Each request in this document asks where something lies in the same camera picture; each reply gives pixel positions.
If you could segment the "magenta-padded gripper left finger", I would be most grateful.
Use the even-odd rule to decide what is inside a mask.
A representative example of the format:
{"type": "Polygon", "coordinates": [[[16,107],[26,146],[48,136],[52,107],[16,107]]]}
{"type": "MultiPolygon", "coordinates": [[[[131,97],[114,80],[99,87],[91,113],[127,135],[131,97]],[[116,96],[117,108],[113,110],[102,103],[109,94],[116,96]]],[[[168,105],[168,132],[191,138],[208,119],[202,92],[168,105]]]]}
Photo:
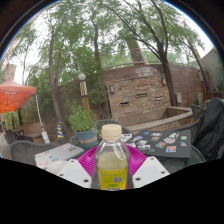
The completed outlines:
{"type": "Polygon", "coordinates": [[[56,174],[84,188],[98,189],[98,176],[96,173],[95,153],[98,147],[85,152],[78,159],[70,159],[61,163],[62,168],[57,166],[56,174]]]}

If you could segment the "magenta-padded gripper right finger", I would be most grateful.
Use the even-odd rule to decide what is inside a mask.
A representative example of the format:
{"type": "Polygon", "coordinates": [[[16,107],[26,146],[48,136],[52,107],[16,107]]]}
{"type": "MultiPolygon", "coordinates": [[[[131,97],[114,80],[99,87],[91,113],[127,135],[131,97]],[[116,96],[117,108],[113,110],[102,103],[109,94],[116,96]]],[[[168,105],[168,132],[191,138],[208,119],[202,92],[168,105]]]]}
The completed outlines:
{"type": "Polygon", "coordinates": [[[138,149],[129,146],[129,171],[134,188],[141,188],[169,174],[154,156],[147,157],[138,149]]]}

